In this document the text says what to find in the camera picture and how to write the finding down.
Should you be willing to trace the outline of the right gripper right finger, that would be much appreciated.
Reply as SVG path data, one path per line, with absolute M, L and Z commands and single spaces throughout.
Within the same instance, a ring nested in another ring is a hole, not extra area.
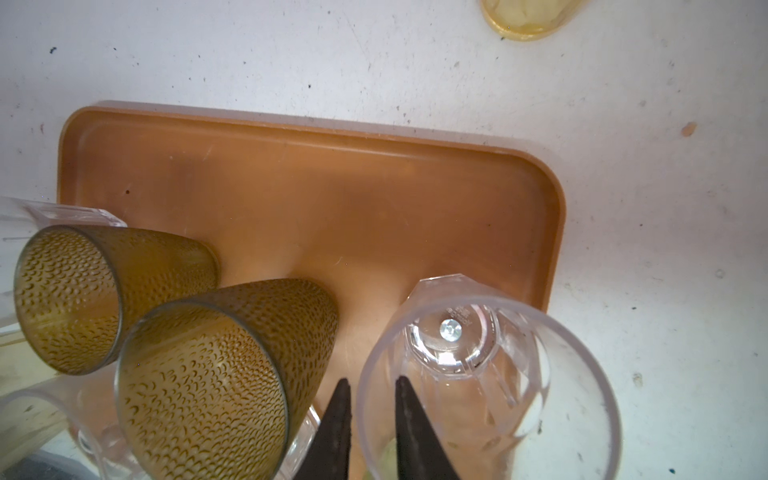
M 398 479 L 459 479 L 405 376 L 395 383 L 395 426 Z

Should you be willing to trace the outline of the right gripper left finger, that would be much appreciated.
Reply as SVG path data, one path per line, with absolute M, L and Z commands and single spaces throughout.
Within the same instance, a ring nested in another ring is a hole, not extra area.
M 294 480 L 347 480 L 351 449 L 352 398 L 346 378 L 338 381 L 319 428 Z

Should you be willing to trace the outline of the brown tall glass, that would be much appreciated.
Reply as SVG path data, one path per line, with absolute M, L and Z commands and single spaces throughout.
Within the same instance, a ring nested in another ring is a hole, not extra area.
M 120 426 L 154 479 L 271 479 L 328 368 L 339 308 L 320 284 L 256 281 L 165 303 L 132 329 Z

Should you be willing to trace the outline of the brown plastic tray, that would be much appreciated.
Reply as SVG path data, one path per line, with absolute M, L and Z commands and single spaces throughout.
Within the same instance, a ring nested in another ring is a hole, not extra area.
M 57 199 L 207 243 L 226 286 L 325 285 L 341 320 L 320 404 L 358 381 L 421 279 L 463 274 L 545 309 L 565 215 L 557 178 L 519 149 L 122 102 L 66 120 Z

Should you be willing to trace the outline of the clear faceted glass front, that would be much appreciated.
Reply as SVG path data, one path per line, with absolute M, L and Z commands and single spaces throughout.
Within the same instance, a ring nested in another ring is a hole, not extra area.
M 119 425 L 114 364 L 1 398 L 3 479 L 146 479 Z

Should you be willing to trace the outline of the brown short glass front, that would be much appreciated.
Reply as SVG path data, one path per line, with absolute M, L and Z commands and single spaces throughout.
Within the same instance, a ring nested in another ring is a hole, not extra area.
M 90 374 L 114 362 L 129 330 L 166 302 L 220 282 L 211 247 L 125 227 L 54 225 L 23 247 L 13 299 L 21 330 L 48 366 Z

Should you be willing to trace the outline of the yellow tall glass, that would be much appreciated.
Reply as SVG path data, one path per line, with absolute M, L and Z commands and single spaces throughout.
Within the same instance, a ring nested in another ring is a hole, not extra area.
M 488 25 L 502 38 L 533 41 L 553 34 L 587 5 L 587 0 L 480 0 Z

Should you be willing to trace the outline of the yellow short plastic glass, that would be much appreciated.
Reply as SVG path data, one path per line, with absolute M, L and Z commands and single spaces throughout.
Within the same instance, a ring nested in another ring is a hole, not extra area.
M 50 380 L 58 372 L 42 361 L 21 331 L 1 335 L 0 395 Z

